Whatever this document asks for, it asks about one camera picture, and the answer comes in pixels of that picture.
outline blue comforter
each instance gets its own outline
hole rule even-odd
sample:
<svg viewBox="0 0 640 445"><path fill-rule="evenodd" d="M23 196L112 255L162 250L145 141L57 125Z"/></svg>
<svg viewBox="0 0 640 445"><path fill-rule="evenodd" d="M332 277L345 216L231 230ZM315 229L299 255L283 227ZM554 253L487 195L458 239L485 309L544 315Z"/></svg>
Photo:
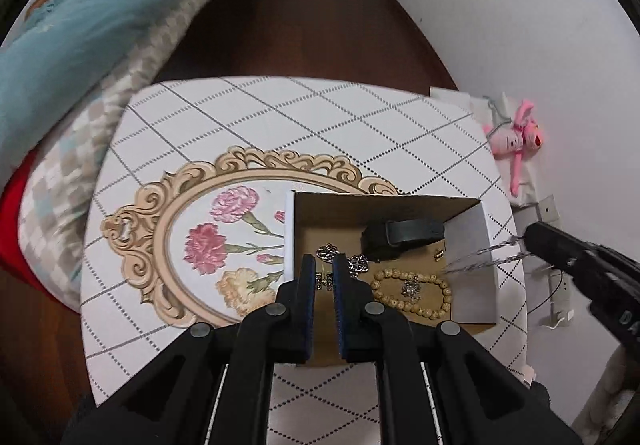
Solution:
<svg viewBox="0 0 640 445"><path fill-rule="evenodd" d="M27 152L179 0L52 0L0 53L0 193Z"/></svg>

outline metal bolt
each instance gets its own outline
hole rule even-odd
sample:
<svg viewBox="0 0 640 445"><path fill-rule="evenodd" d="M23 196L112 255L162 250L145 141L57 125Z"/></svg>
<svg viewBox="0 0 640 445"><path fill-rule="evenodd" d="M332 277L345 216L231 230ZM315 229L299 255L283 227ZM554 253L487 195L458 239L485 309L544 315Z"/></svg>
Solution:
<svg viewBox="0 0 640 445"><path fill-rule="evenodd" d="M442 331L445 335L454 336L460 333L460 326L457 323L453 322L453 320L444 321L440 324L440 331Z"/></svg>
<svg viewBox="0 0 640 445"><path fill-rule="evenodd" d="M283 313L285 313L287 311L287 307L284 306L284 304L280 304L279 302L272 302L271 304L267 305L267 308L265 308L265 310L268 315L275 317L277 315L282 315Z"/></svg>
<svg viewBox="0 0 640 445"><path fill-rule="evenodd" d="M189 333L191 333L192 337L196 337L197 339L206 337L209 335L211 331L211 326L209 326L206 322L197 322L189 329Z"/></svg>
<svg viewBox="0 0 640 445"><path fill-rule="evenodd" d="M367 302L364 311L369 315L380 315L385 311L385 305L379 302Z"/></svg>

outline wooden floor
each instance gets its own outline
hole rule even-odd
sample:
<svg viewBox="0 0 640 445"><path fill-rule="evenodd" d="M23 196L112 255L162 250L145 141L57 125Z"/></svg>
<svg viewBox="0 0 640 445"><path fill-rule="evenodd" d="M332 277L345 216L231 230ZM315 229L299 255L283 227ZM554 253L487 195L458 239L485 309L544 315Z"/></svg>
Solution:
<svg viewBox="0 0 640 445"><path fill-rule="evenodd" d="M213 0L157 81L221 75L349 80L428 94L454 88L393 0ZM0 271L0 376L32 425L57 442L90 391L80 319Z"/></svg>

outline ornate frame print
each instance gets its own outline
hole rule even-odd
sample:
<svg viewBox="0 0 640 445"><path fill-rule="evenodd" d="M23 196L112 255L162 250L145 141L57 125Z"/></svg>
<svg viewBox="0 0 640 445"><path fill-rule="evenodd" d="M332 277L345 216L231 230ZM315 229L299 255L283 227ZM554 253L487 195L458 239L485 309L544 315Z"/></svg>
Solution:
<svg viewBox="0 0 640 445"><path fill-rule="evenodd" d="M140 187L132 205L119 208L100 225L111 249L123 258L124 279L140 290L141 302L151 303L165 323L184 328L198 320L217 327L236 322L183 287L167 259L166 245L175 218L198 197L226 185L264 179L299 181L334 192L398 194L387 180L363 177L344 155L233 146L213 164L189 162L175 174L165 172L160 181Z"/></svg>

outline open box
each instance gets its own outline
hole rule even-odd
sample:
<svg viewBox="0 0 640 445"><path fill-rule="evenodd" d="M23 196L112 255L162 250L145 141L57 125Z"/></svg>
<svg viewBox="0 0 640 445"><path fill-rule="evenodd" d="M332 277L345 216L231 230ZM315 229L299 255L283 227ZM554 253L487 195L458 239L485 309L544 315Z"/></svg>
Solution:
<svg viewBox="0 0 640 445"><path fill-rule="evenodd" d="M358 278L370 283L376 271L397 268L402 271L440 275L447 261L463 259L491 245L482 203L474 198L444 196L395 196L340 194L324 192L290 192L285 210L285 274L297 276L302 256L315 255L318 248L330 243L347 256L361 253L360 236L367 223L400 221L430 217L444 223L445 239L405 252L399 259L381 263L369 262L369 271ZM445 249L444 259L434 255ZM491 260L491 253L483 256ZM463 259L460 265L467 264ZM331 272L331 265L316 258L316 272ZM435 326L442 320L458 322L469 333L480 333L493 327L497 318L496 273L493 266L469 273L446 275L452 289L451 311L443 319L431 320L405 313L414 322ZM380 290L401 299L402 281L385 279ZM420 303L439 307L442 292L437 285L421 284ZM314 352L310 365L341 363L335 329L334 297L325 289L316 292L314 312Z"/></svg>

